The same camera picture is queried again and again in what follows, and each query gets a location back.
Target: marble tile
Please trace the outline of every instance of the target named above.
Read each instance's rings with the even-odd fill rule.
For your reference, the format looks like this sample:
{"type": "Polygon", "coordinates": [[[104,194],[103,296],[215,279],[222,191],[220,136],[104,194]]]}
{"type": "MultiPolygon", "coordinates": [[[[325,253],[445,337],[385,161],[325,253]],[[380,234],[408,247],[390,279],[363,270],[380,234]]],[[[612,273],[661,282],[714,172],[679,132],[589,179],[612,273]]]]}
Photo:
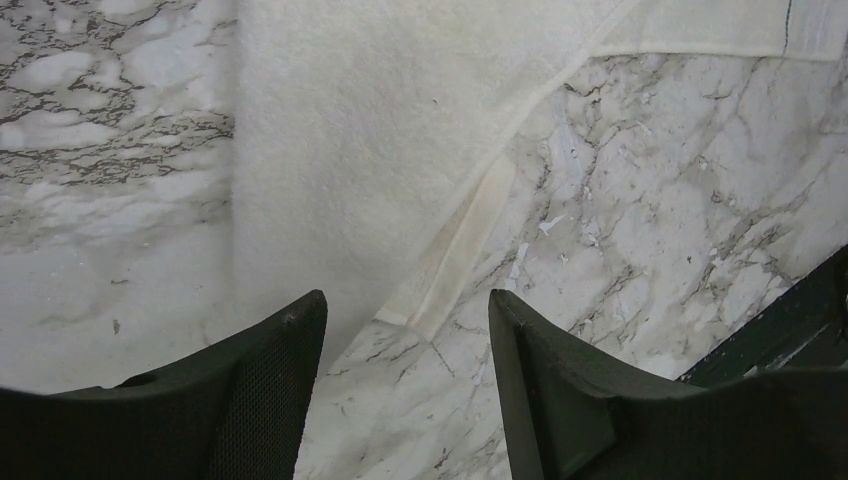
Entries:
{"type": "MultiPolygon", "coordinates": [[[[226,336],[234,18],[0,6],[0,384],[114,385],[226,336]]],[[[374,322],[316,385],[297,478],[511,478],[492,288],[685,371],[848,241],[846,78],[845,59],[587,64],[511,142],[510,201],[435,341],[374,322]]]]}
{"type": "Polygon", "coordinates": [[[434,342],[372,324],[318,384],[298,478],[511,478],[492,288],[682,374],[848,242],[846,79],[846,59],[590,62],[513,140],[511,200],[434,342]]]}
{"type": "Polygon", "coordinates": [[[213,340],[234,18],[231,0],[0,6],[0,383],[114,385],[213,340]]]}

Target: white marble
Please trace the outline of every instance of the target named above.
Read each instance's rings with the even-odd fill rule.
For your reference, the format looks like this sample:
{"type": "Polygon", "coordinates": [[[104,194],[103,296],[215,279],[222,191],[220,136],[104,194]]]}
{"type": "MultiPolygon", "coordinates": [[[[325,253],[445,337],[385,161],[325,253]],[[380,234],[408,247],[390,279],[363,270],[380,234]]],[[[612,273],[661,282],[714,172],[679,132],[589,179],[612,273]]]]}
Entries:
{"type": "Polygon", "coordinates": [[[216,340],[234,3],[0,12],[0,383],[110,386],[216,340]]]}
{"type": "MultiPolygon", "coordinates": [[[[0,384],[115,384],[226,331],[234,18],[0,6],[0,384]]],[[[435,341],[374,322],[317,384],[297,478],[511,478],[492,288],[684,372],[848,242],[846,79],[845,59],[590,62],[511,143],[511,199],[435,341]]]]}
{"type": "Polygon", "coordinates": [[[848,242],[846,80],[846,59],[590,62],[513,141],[512,198],[432,345],[373,324],[318,384],[298,478],[511,478],[492,288],[685,372],[848,242]]]}

